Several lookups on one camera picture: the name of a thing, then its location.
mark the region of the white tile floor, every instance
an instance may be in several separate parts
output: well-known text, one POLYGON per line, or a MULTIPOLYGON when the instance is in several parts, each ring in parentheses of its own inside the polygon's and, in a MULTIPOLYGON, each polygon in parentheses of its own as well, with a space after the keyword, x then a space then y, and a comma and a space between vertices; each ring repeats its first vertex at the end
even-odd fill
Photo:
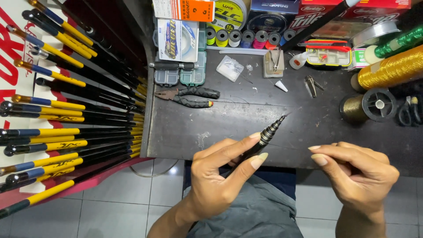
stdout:
MULTIPOLYGON (((173 163, 156 159, 134 168, 151 175, 173 163)), ((183 161, 154 178, 123 169, 95 188, 0 220, 0 238, 145 237, 152 224, 181 199, 183 174, 183 161)), ((304 237, 334 238, 341 204, 323 173, 297 170, 296 196, 297 223, 304 237)), ((423 217, 423 178, 400 177, 388 194, 385 209, 388 237, 423 238, 423 220, 419 219, 423 217)))

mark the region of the red box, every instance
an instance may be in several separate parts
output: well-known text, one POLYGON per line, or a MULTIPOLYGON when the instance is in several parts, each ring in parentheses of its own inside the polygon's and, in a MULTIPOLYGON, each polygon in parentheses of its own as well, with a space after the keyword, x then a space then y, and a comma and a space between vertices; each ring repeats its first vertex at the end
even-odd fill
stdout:
MULTIPOLYGON (((296 32, 315 22, 339 4, 341 0, 301 0, 298 14, 289 29, 296 32)), ((393 20, 411 8, 411 0, 362 0, 340 16, 343 18, 369 18, 373 24, 393 20)))

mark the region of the hand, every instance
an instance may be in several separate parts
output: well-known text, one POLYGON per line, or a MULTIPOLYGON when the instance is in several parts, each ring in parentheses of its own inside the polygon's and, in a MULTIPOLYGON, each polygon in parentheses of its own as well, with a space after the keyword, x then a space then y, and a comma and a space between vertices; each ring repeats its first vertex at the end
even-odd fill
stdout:
POLYGON ((190 221, 218 215, 231 205, 243 184, 268 154, 262 153, 245 160, 226 179, 219 175, 218 168, 240 156, 259 140, 260 133, 254 133, 241 141, 227 138, 194 154, 191 166, 192 188, 185 197, 190 221))
POLYGON ((309 149, 345 206, 368 216, 383 210, 383 199, 399 176, 385 154, 346 142, 309 149))

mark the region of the fingernail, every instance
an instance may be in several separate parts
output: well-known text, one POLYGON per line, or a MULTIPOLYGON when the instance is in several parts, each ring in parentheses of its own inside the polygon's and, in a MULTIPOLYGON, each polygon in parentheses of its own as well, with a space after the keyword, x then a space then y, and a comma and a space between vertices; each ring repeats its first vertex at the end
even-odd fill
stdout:
POLYGON ((315 145, 315 146, 309 147, 308 149, 309 150, 313 150, 313 149, 318 149, 320 147, 321 147, 320 145, 315 145))
POLYGON ((324 158, 324 156, 322 154, 314 154, 314 155, 311 156, 311 158, 319 166, 323 166, 323 165, 327 164, 327 160, 324 158))
POLYGON ((261 132, 256 132, 256 133, 254 133, 254 134, 250 135, 249 137, 250 137, 250 138, 256 138, 256 137, 259 137, 259 136, 260 136, 260 133, 261 133, 261 132))
POLYGON ((254 169, 258 169, 261 166, 261 164, 266 160, 268 155, 269 155, 268 153, 261 153, 256 159, 254 159, 251 162, 251 166, 254 169))

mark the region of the pink thread spool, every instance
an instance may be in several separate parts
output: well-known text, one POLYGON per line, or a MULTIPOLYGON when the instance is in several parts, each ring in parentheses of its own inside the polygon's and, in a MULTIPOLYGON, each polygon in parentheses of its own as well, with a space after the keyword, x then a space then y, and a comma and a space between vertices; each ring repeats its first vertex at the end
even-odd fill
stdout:
POLYGON ((267 39, 269 39, 269 35, 266 31, 259 30, 255 34, 255 38, 253 41, 253 48, 254 49, 263 49, 264 45, 267 42, 267 39))

